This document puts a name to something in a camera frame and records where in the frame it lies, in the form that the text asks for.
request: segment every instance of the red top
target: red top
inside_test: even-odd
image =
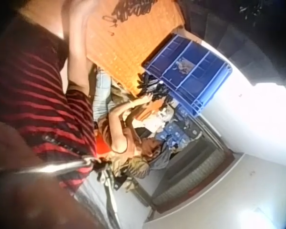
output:
[[[97,157],[106,157],[108,153],[110,152],[109,146],[104,142],[103,136],[102,135],[97,135],[95,137],[95,142],[97,146],[96,154]]]

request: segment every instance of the fabric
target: fabric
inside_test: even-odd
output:
[[[132,177],[143,179],[149,175],[150,167],[142,156],[135,156],[129,160],[127,174]]]
[[[76,90],[64,95],[62,90],[60,70],[67,54],[62,40],[20,16],[0,37],[0,122],[16,128],[47,162],[74,160],[79,155],[45,142],[45,135],[95,155],[88,97]],[[83,168],[64,175],[61,185],[75,190],[90,171]]]
[[[96,122],[105,117],[115,107],[111,99],[111,77],[98,69],[96,74],[96,88],[92,104],[93,118]]]

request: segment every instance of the orange board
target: orange board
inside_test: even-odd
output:
[[[138,74],[143,72],[142,63],[172,30],[183,26],[184,20],[174,0],[154,1],[149,12],[146,9],[150,6],[127,5],[127,2],[132,1],[100,1],[88,24],[87,55],[136,95],[139,93]],[[64,3],[64,0],[31,0],[21,12],[62,37]],[[127,18],[123,22],[121,15]]]

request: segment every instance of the striped shirt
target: striped shirt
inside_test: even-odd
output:
[[[0,37],[0,122],[16,128],[46,162],[79,155],[44,141],[47,135],[85,155],[95,155],[92,107],[77,90],[62,90],[67,45],[44,28],[17,17]],[[73,191],[90,169],[61,178]]]

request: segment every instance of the person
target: person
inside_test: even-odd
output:
[[[140,113],[140,106],[149,103],[153,95],[147,94],[115,105],[111,99],[111,84],[111,77],[99,69],[96,75],[96,90],[92,108],[93,119],[97,122],[99,133],[110,149],[104,157],[112,161],[117,158],[119,165],[124,165],[132,158],[134,161],[147,164],[150,158],[158,154],[162,142],[154,137],[141,139],[133,127],[133,120]],[[123,121],[123,113],[133,108],[134,110]]]
[[[21,15],[0,36],[0,122],[16,128],[33,153],[44,161],[95,155],[86,27],[97,0],[72,0],[69,45]],[[66,94],[60,71],[68,57]],[[50,137],[74,149],[45,140]],[[61,186],[74,192],[90,174],[79,169],[61,177]]]
[[[18,169],[43,161],[11,126],[0,123],[0,168]],[[51,176],[31,179],[7,174],[0,178],[0,229],[109,229],[108,223],[77,202]]]

